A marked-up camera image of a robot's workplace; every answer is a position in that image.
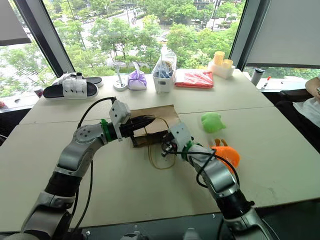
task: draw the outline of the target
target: purple bag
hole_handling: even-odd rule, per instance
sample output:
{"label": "purple bag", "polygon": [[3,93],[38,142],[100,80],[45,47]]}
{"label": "purple bag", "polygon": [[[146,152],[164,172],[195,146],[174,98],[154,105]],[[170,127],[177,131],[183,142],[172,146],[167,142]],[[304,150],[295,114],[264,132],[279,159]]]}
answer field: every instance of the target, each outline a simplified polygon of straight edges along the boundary
{"label": "purple bag", "polygon": [[136,62],[132,62],[135,71],[129,74],[128,77],[128,87],[130,90],[145,90],[147,89],[147,80],[145,73],[140,71],[139,65]]}

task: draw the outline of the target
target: white roller blind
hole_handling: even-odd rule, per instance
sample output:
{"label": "white roller blind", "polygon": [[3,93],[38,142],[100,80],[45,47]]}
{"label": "white roller blind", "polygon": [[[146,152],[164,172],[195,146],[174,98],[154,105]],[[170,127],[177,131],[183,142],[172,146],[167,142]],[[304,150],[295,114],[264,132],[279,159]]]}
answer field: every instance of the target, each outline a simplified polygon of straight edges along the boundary
{"label": "white roller blind", "polygon": [[0,0],[0,46],[26,43],[30,40],[8,0]]}
{"label": "white roller blind", "polygon": [[272,0],[250,64],[320,66],[320,0]]}

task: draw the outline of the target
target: yellow cup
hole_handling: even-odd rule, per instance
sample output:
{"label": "yellow cup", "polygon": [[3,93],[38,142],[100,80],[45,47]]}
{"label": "yellow cup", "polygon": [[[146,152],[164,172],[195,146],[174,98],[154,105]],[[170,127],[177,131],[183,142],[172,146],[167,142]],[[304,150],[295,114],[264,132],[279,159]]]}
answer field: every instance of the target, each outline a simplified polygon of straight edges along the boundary
{"label": "yellow cup", "polygon": [[214,53],[213,62],[215,65],[222,65],[225,57],[224,51],[216,51]]}
{"label": "yellow cup", "polygon": [[222,62],[222,67],[225,69],[230,69],[232,67],[232,64],[234,63],[234,61],[230,60],[230,59],[225,59]]}

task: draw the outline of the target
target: white container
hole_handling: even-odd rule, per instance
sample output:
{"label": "white container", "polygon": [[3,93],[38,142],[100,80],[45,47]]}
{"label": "white container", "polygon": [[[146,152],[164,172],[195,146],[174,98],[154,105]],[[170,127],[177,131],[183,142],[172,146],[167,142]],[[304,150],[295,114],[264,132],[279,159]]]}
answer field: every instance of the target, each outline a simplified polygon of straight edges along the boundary
{"label": "white container", "polygon": [[168,93],[174,87],[176,71],[173,72],[170,78],[155,77],[155,73],[152,75],[155,90],[158,93]]}
{"label": "white container", "polygon": [[209,62],[208,64],[208,70],[212,71],[214,75],[217,75],[219,77],[222,77],[224,79],[227,79],[232,76],[235,70],[235,66],[232,66],[231,68],[224,68],[219,65],[215,65],[213,61]]}

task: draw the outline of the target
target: slipper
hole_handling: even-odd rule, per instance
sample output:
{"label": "slipper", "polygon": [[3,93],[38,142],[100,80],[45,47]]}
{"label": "slipper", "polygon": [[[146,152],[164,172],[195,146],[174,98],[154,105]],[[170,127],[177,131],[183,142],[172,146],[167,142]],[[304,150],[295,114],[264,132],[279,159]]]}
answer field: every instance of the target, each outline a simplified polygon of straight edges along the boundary
{"label": "slipper", "polygon": [[48,100],[90,99],[98,95],[98,87],[82,76],[69,77],[62,84],[48,86],[43,96]]}
{"label": "slipper", "polygon": [[[65,72],[61,77],[57,78],[52,83],[52,85],[62,84],[62,82],[67,78],[76,78],[76,76],[82,76],[82,73],[81,72],[70,72],[70,73]],[[104,85],[102,78],[98,76],[90,76],[90,77],[82,76],[82,79],[86,80],[88,83],[95,84],[98,88]]]}

